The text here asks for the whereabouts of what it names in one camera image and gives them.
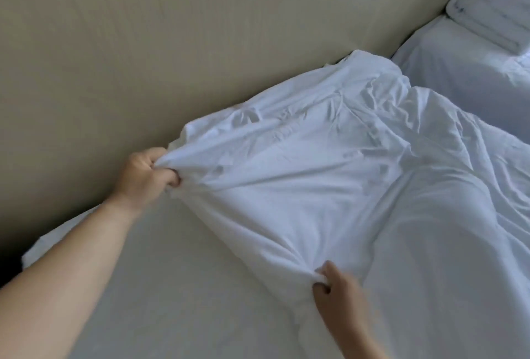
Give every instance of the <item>bare skin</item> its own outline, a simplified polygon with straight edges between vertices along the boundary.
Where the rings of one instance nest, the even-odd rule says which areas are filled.
[[[388,359],[370,335],[368,302],[359,282],[341,272],[333,262],[317,270],[328,285],[313,285],[320,316],[345,359]]]
[[[129,157],[114,192],[40,260],[0,289],[0,357],[69,355],[116,266],[130,228],[165,186],[170,169],[153,168],[165,148]],[[315,303],[346,359],[386,359],[369,336],[361,287],[326,262],[329,287],[314,285]]]

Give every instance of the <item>white bedding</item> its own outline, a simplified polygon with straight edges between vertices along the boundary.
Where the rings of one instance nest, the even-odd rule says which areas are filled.
[[[311,296],[311,284],[322,281],[314,268],[331,259],[362,281],[392,357],[527,358],[530,146],[429,89],[411,88],[389,60],[356,51],[190,122],[172,147],[157,165],[179,170],[174,196],[291,310],[307,357],[339,357]],[[227,340],[232,357],[274,348],[269,341],[252,354],[235,351],[247,340],[223,339],[224,316],[240,332],[250,328],[251,340],[260,335],[253,326],[283,336],[282,353],[298,355],[285,312],[229,255],[209,253],[213,245],[224,250],[204,241],[212,235],[203,230],[193,236],[203,228],[186,226],[194,217],[178,200],[178,209],[163,204],[162,217],[153,217],[160,208],[146,216],[163,232],[147,222],[135,229],[76,354],[103,344],[109,356],[169,355],[179,347],[175,334],[188,338],[176,357],[196,349],[219,357],[213,347]],[[197,303],[208,298],[219,305]],[[221,307],[240,301],[258,316]],[[121,317],[129,310],[141,320],[133,331],[135,322]],[[204,348],[193,336],[209,311]]]
[[[447,17],[418,30],[392,60],[413,86],[530,143],[530,54],[513,56]]]
[[[43,236],[27,267],[85,215]],[[302,358],[288,311],[180,202],[163,196],[132,229],[70,356]]]

